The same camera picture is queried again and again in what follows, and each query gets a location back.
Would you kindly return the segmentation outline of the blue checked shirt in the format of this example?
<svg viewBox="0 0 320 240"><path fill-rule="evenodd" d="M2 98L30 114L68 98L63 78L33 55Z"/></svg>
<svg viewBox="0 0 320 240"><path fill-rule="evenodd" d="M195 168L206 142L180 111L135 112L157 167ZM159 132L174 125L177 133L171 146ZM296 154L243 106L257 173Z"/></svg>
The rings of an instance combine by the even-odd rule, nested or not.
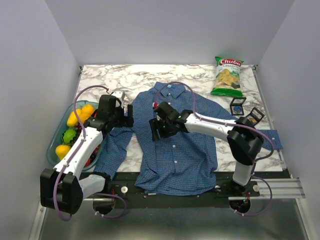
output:
<svg viewBox="0 0 320 240"><path fill-rule="evenodd" d="M233 119L221 105L192 94L181 84L167 87L157 82L153 88L140 92L132 102L133 127L116 127L106 136L94 170L114 177L127 156L132 136L136 136L142 150L142 162L135 185L147 194L191 196L213 189L218 167L215 139L200 133L179 132L153 141L149 120L155 117L154 100L167 102L179 112L196 109L208 117Z"/></svg>

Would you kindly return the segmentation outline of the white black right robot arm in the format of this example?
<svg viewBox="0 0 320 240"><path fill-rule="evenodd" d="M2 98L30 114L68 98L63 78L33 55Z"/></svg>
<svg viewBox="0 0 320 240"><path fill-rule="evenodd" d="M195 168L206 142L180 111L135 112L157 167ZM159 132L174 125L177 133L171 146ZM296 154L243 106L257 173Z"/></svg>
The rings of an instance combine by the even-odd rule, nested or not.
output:
<svg viewBox="0 0 320 240"><path fill-rule="evenodd" d="M191 110L178 112L167 102L153 103L152 108L156 113L156 118L149 121L153 141L182 132L204 134L227 142L236 161L230 191L236 196L247 192L256 157L264 143L263 136L247 118L224 120Z"/></svg>

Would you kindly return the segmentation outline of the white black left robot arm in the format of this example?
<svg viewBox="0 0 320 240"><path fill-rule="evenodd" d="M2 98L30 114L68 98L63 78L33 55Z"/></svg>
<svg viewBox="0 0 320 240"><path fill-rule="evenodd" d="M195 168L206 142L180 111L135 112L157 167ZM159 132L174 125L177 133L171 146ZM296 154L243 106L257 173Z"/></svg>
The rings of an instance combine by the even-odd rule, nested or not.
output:
<svg viewBox="0 0 320 240"><path fill-rule="evenodd" d="M52 169L40 175L40 203L43 207L58 208L61 212L75 214L82 201L94 194L104 198L110 194L110 177L92 172L86 178L81 173L96 147L114 128L132 127L133 108L124 110L125 92L114 91L100 97L96 113L84 123L80 134L66 156Z"/></svg>

